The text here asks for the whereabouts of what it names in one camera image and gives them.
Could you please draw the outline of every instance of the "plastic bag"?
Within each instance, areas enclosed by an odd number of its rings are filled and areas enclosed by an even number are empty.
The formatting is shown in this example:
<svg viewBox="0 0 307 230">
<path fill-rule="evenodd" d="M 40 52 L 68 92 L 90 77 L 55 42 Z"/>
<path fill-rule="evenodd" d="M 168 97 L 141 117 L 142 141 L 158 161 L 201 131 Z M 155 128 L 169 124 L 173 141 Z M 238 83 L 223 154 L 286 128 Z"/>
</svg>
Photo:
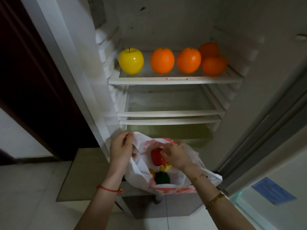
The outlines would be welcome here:
<svg viewBox="0 0 307 230">
<path fill-rule="evenodd" d="M 165 143 L 174 144 L 171 139 L 152 139 L 140 132 L 134 132 L 133 145 L 136 147 L 136 151 L 134 153 L 136 153 L 138 157 L 130 158 L 130 162 L 128 163 L 125 173 L 125 179 L 130 185 L 136 188 L 151 193 L 158 193 L 160 195 L 196 192 L 194 186 L 186 175 L 174 167 L 166 171 L 170 177 L 171 184 L 157 185 L 154 181 L 149 169 L 151 168 L 155 172 L 159 172 L 160 168 L 152 163 L 150 152 L 157 147 L 163 148 Z M 187 144 L 181 143 L 180 145 L 183 146 L 183 149 L 191 158 L 192 162 L 201 167 L 203 174 L 208 176 L 208 179 L 215 186 L 222 182 L 222 176 L 206 169 L 197 152 L 195 152 Z"/>
</svg>

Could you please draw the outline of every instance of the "red bracelet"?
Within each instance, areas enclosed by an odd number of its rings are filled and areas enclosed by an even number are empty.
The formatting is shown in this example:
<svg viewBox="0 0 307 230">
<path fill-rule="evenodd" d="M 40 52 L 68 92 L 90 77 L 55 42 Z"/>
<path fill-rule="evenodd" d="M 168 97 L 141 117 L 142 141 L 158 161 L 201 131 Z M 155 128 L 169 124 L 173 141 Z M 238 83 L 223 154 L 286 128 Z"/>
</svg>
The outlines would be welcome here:
<svg viewBox="0 0 307 230">
<path fill-rule="evenodd" d="M 98 185 L 98 186 L 96 187 L 96 189 L 98 189 L 98 188 L 101 188 L 101 189 L 104 189 L 104 190 L 107 190 L 107 191 L 110 191 L 110 192 L 114 192 L 114 193 L 122 193 L 122 188 L 119 188 L 118 190 L 113 190 L 113 189 L 104 188 L 104 187 L 101 186 L 101 185 Z"/>
</svg>

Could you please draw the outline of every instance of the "yellow apple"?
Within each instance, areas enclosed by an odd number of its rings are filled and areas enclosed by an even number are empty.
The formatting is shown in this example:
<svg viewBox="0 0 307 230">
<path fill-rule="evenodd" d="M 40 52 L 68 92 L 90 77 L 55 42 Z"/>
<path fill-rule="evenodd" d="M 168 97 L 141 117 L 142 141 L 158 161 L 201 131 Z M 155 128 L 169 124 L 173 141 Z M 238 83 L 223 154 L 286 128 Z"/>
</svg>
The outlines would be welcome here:
<svg viewBox="0 0 307 230">
<path fill-rule="evenodd" d="M 118 62 L 125 73 L 135 75 L 142 70 L 144 57 L 141 51 L 135 48 L 128 48 L 121 51 L 118 57 Z"/>
</svg>

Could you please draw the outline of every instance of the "blue label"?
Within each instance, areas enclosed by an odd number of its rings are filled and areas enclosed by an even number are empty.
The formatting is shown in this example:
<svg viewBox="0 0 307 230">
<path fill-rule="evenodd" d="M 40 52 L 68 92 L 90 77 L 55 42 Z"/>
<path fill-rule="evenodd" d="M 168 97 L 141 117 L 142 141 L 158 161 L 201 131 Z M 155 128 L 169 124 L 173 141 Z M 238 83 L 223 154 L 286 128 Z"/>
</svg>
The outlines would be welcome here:
<svg viewBox="0 0 307 230">
<path fill-rule="evenodd" d="M 275 206 L 297 199 L 267 177 L 251 187 Z"/>
</svg>

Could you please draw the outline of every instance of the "orange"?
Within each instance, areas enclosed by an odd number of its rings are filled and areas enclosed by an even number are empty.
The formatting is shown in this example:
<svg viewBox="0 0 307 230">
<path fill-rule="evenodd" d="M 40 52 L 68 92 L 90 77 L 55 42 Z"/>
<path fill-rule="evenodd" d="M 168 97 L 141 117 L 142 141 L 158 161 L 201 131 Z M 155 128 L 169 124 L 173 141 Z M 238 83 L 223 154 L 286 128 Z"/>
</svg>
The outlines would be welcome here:
<svg viewBox="0 0 307 230">
<path fill-rule="evenodd" d="M 176 64 L 181 72 L 193 73 L 201 64 L 201 54 L 198 50 L 188 47 L 179 53 Z"/>
<path fill-rule="evenodd" d="M 150 58 L 150 66 L 153 71 L 159 74 L 169 73 L 175 64 L 175 57 L 168 48 L 156 49 Z"/>
<path fill-rule="evenodd" d="M 227 60 L 223 55 L 206 57 L 201 62 L 201 69 L 209 76 L 217 76 L 223 73 L 227 66 Z"/>
<path fill-rule="evenodd" d="M 201 61 L 203 61 L 208 56 L 217 56 L 220 54 L 220 48 L 217 43 L 206 42 L 203 43 L 198 51 L 201 53 Z"/>
</svg>

